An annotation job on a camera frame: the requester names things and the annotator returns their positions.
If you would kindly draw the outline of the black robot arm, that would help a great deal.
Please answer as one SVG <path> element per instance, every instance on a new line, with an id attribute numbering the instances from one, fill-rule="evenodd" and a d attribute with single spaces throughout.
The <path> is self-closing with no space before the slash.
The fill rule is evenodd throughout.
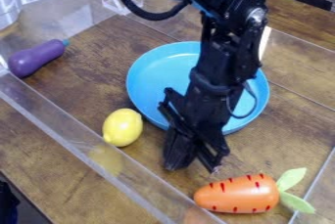
<path id="1" fill-rule="evenodd" d="M 208 170 L 229 154 L 222 127 L 260 68 L 265 0 L 187 0 L 201 12 L 200 55 L 185 94 L 165 90 L 158 110 L 169 121 L 163 166 L 173 171 L 197 159 Z"/>

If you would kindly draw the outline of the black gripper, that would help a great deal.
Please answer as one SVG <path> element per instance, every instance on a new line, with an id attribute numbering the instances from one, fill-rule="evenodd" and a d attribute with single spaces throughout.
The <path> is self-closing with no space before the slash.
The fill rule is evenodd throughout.
<path id="1" fill-rule="evenodd" d="M 221 129 L 233 116 L 233 109 L 244 91 L 242 83 L 226 79 L 214 84 L 208 74 L 190 71 L 186 94 L 167 87 L 158 110 L 167 119 L 163 145 L 163 166 L 169 171 L 186 168 L 195 159 L 209 173 L 221 166 L 230 150 Z"/>

